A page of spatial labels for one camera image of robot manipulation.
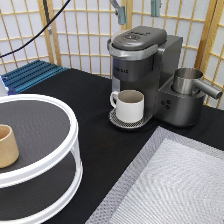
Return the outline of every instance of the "black cable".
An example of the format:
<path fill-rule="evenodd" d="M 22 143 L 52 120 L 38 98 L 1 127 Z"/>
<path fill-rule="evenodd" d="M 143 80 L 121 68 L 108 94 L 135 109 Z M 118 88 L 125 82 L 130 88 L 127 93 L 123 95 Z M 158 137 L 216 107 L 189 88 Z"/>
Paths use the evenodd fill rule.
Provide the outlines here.
<path fill-rule="evenodd" d="M 24 47 L 26 47 L 28 44 L 30 44 L 32 41 L 34 41 L 37 37 L 39 37 L 39 36 L 41 35 L 41 33 L 43 33 L 44 30 L 46 30 L 47 27 L 50 26 L 51 23 L 54 22 L 54 20 L 61 14 L 61 12 L 64 10 L 64 8 L 68 5 L 68 3 L 69 3 L 70 1 L 71 1 L 71 0 L 68 0 L 68 1 L 63 5 L 63 7 L 62 7 L 62 8 L 58 11 L 58 13 L 52 18 L 52 20 L 51 20 L 49 23 L 47 23 L 47 25 L 46 25 L 46 26 L 45 26 L 45 27 L 44 27 L 44 28 L 43 28 L 43 29 L 42 29 L 36 36 L 34 36 L 31 40 L 29 40 L 27 43 L 25 43 L 22 47 L 20 47 L 20 48 L 14 50 L 14 51 L 12 51 L 12 52 L 9 52 L 9 53 L 7 53 L 7 54 L 0 55 L 0 58 L 3 58 L 3 57 L 5 57 L 5 56 L 8 56 L 8 55 L 10 55 L 10 54 L 16 53 L 17 51 L 22 50 Z"/>

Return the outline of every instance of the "wooden cup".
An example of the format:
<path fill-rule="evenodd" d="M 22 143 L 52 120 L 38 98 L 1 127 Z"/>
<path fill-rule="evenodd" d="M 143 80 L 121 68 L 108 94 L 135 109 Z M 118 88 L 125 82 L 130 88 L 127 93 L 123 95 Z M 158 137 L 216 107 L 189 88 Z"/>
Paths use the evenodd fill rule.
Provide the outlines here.
<path fill-rule="evenodd" d="M 12 128 L 0 125 L 0 168 L 11 165 L 18 157 L 19 150 Z"/>

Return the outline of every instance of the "single-serve coffee machine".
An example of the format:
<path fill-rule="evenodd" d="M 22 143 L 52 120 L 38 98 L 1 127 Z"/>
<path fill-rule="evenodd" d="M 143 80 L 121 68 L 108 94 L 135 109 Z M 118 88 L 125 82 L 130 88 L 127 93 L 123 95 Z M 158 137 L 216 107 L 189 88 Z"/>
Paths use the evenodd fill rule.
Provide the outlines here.
<path fill-rule="evenodd" d="M 198 91 L 190 94 L 173 89 L 182 42 L 182 37 L 167 35 L 163 29 L 146 26 L 136 27 L 108 40 L 108 50 L 113 57 L 112 91 L 137 90 L 145 97 L 142 123 L 137 126 L 124 124 L 115 118 L 112 111 L 109 119 L 113 124 L 134 129 L 143 126 L 151 117 L 178 127 L 189 127 L 198 122 L 206 86 L 203 91 L 198 87 Z M 179 78 L 189 79 L 187 75 Z M 212 87 L 210 90 L 214 90 L 211 95 L 215 98 L 221 96 Z"/>

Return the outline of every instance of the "black table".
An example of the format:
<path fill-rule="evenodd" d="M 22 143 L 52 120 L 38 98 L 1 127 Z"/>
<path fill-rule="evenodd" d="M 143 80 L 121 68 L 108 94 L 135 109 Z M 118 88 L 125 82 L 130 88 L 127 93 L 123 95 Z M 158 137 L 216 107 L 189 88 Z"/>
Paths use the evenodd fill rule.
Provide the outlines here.
<path fill-rule="evenodd" d="M 179 129 L 152 119 L 136 132 L 115 129 L 108 120 L 111 80 L 70 69 L 26 90 L 67 103 L 79 123 L 83 179 L 71 202 L 46 223 L 85 223 L 158 126 L 224 149 L 224 111 L 203 107 L 199 123 Z"/>

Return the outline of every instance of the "blue crate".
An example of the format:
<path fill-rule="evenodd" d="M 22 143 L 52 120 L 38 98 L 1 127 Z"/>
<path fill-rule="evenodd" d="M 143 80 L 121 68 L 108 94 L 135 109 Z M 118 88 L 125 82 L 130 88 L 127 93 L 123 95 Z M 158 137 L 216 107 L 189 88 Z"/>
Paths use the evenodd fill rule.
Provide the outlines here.
<path fill-rule="evenodd" d="M 12 94 L 21 93 L 67 68 L 36 60 L 2 76 L 3 81 Z"/>

